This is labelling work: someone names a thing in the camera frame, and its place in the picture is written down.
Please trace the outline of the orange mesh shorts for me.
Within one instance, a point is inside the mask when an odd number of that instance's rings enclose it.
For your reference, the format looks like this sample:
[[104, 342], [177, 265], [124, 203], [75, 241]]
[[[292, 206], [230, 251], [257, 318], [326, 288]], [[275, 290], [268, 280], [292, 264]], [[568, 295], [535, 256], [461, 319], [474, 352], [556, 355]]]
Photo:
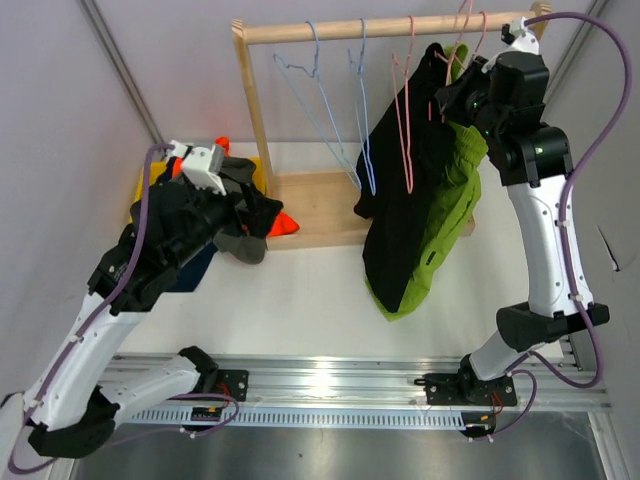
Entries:
[[[231, 141], [227, 136], [220, 136], [215, 139], [215, 144], [221, 146], [224, 149], [226, 156], [230, 155]], [[256, 171], [253, 174], [253, 179], [258, 180], [258, 189], [264, 193], [266, 188], [266, 180], [262, 172], [261, 160], [258, 157], [252, 157], [251, 161], [256, 166]], [[169, 173], [170, 178], [177, 176], [181, 172], [183, 159], [181, 157], [171, 157], [167, 161], [167, 168], [165, 172]], [[281, 211], [276, 217], [274, 224], [272, 225], [269, 237], [293, 235], [300, 230], [300, 225], [284, 211]]]

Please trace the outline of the dark olive shorts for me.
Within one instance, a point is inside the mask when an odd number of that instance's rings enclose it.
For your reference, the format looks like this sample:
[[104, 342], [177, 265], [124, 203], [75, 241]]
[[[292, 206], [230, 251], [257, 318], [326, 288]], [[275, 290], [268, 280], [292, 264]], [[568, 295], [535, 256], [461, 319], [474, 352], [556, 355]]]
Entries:
[[[256, 165], [251, 160], [232, 156], [223, 160], [221, 168], [221, 173], [250, 185], [253, 184], [255, 171]], [[246, 234], [241, 235], [229, 228], [218, 232], [213, 239], [213, 244], [220, 252], [229, 253], [238, 261], [248, 265], [261, 263], [266, 253], [266, 240], [264, 238]]]

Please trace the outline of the navy blue shorts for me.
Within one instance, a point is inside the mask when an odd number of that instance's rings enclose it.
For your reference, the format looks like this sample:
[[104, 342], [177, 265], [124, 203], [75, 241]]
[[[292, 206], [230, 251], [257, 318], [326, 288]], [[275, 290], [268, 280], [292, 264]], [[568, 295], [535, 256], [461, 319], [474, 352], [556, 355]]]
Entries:
[[191, 293], [201, 283], [217, 248], [213, 243], [208, 244], [185, 264], [177, 277], [176, 282], [170, 287], [168, 293]]

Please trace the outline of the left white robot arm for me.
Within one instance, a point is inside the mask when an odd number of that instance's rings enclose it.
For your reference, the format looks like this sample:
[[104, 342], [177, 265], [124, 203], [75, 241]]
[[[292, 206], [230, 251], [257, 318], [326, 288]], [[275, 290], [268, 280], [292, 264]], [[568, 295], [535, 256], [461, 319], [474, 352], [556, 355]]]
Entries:
[[107, 387], [99, 380], [129, 333], [218, 233], [263, 239], [282, 208], [253, 183], [227, 195], [178, 180], [152, 185], [92, 273], [58, 358], [25, 394], [30, 446], [42, 457], [83, 458], [148, 407], [183, 395], [209, 398], [218, 365], [196, 346], [130, 383]]

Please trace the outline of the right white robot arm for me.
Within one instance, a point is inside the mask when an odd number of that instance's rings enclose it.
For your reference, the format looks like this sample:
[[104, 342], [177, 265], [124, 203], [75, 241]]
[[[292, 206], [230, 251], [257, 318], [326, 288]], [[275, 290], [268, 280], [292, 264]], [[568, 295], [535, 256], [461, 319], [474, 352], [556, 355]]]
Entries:
[[493, 382], [545, 344], [610, 320], [581, 272], [570, 196], [569, 141], [541, 116], [549, 72], [541, 56], [509, 51], [478, 57], [435, 95], [445, 116], [475, 128], [515, 209], [528, 268], [527, 301], [502, 307], [497, 330], [460, 363], [456, 389], [468, 403], [489, 396]]

